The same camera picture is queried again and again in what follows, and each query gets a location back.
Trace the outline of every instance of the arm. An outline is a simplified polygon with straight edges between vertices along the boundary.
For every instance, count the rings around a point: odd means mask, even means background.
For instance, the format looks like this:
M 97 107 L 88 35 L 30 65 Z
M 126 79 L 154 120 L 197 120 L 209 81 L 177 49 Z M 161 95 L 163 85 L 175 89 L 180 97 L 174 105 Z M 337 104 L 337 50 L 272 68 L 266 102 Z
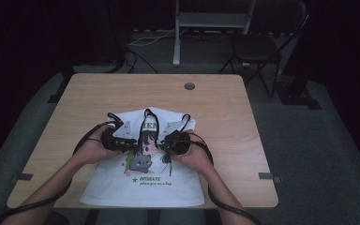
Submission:
M 101 127 L 90 138 L 99 140 L 106 127 Z M 22 205 L 39 202 L 50 198 L 62 190 L 72 176 L 84 165 L 93 164 L 102 159 L 113 158 L 120 155 L 120 151 L 109 151 L 101 142 L 94 140 L 86 143 L 72 156 L 48 181 L 34 192 Z M 50 214 L 54 202 L 41 207 L 7 217 L 1 224 L 43 224 Z
M 189 135 L 194 142 L 201 141 L 194 135 Z M 173 160 L 178 160 L 186 164 L 191 170 L 200 173 L 207 181 L 213 195 L 222 203 L 243 209 L 242 204 L 233 196 L 231 191 L 221 179 L 220 175 L 210 162 L 208 156 L 201 147 L 192 144 L 188 152 L 180 156 L 172 156 Z M 218 209 L 221 221 L 224 225 L 255 225 L 253 221 L 246 217 L 242 217 L 225 209 Z

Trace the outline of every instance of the chair backrest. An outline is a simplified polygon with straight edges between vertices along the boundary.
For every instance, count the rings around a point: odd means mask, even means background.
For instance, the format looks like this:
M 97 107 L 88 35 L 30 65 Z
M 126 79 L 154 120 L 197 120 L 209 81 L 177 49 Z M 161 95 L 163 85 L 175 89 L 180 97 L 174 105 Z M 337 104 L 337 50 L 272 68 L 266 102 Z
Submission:
M 289 35 L 299 28 L 307 16 L 306 4 L 300 0 L 279 0 L 258 27 L 258 33 Z

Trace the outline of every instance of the hand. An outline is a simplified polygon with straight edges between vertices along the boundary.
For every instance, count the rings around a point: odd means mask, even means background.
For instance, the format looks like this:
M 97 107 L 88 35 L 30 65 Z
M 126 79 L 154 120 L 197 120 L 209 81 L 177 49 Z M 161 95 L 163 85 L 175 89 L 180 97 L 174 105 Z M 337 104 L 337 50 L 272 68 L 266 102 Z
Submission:
M 104 148 L 101 143 L 101 135 L 107 129 L 107 125 L 100 127 L 94 132 L 72 157 L 82 165 L 93 164 L 103 159 L 114 158 L 121 155 L 121 151 L 111 151 Z
M 192 130 L 185 131 L 187 133 L 194 133 Z M 195 135 L 189 135 L 191 141 L 203 143 L 203 141 Z M 207 173 L 208 170 L 213 168 L 209 157 L 200 146 L 191 144 L 188 151 L 184 155 L 172 155 L 172 159 L 180 161 L 187 165 L 191 170 L 198 173 Z

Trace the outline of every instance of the gray carpet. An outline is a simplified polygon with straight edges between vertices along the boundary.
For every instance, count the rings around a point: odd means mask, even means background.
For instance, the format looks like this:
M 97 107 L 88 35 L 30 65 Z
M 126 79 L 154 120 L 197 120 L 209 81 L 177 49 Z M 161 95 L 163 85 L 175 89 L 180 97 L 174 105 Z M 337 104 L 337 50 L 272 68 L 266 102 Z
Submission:
M 159 36 L 136 34 L 134 38 Z M 159 73 L 218 73 L 231 56 L 226 37 L 183 37 L 181 66 L 173 67 L 173 39 L 164 38 L 146 46 L 130 48 L 145 58 Z M 290 48 L 284 50 L 289 56 Z M 132 65 L 134 55 L 127 53 Z M 250 75 L 254 67 L 243 68 L 234 62 L 238 74 Z M 80 65 L 78 72 L 104 72 L 111 65 Z M 118 72 L 127 73 L 124 65 Z M 134 73 L 154 73 L 141 58 L 137 58 Z M 225 73 L 231 73 L 227 67 Z M 273 68 L 264 70 L 266 79 Z M 292 78 L 281 76 L 281 80 Z M 47 103 L 62 81 L 54 76 L 35 94 L 24 108 L 16 126 L 10 132 L 0 152 L 0 213 L 14 184 L 14 174 L 22 171 L 38 138 L 49 121 L 55 104 Z M 360 154 L 353 139 L 342 124 L 325 87 L 310 82 L 308 91 L 322 110 L 306 106 L 282 105 L 278 96 L 266 95 L 259 79 L 247 85 L 247 93 L 262 138 L 271 172 L 281 178 L 276 183 L 279 204 L 272 209 L 248 209 L 262 224 L 360 224 Z M 83 224 L 88 210 L 57 209 L 71 224 Z

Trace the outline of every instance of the wooden tabletop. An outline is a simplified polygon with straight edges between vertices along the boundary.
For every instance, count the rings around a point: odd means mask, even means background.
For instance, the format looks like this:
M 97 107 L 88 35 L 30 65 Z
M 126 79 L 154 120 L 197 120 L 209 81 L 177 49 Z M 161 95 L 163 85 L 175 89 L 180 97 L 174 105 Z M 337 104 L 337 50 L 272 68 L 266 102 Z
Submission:
M 186 83 L 195 84 L 193 90 Z M 75 74 L 60 99 L 8 201 L 17 207 L 72 155 L 80 138 L 107 113 L 158 107 L 188 113 L 197 121 L 196 133 L 207 142 L 218 173 L 245 207 L 274 207 L 278 196 L 242 78 L 211 74 Z M 84 166 L 55 207 L 94 208 L 79 203 L 96 165 Z M 206 194 L 206 205 L 215 207 Z

